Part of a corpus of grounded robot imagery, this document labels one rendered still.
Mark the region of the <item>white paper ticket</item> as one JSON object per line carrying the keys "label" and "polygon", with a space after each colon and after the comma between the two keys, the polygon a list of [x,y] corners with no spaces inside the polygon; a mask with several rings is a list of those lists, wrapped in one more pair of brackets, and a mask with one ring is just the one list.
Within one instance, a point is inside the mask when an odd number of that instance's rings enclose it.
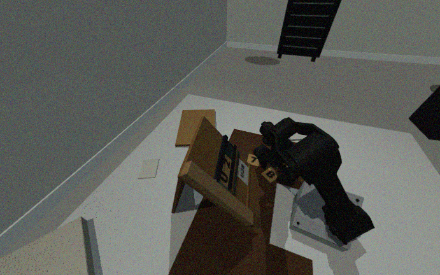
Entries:
{"label": "white paper ticket", "polygon": [[248,167],[239,159],[238,177],[248,185]]}

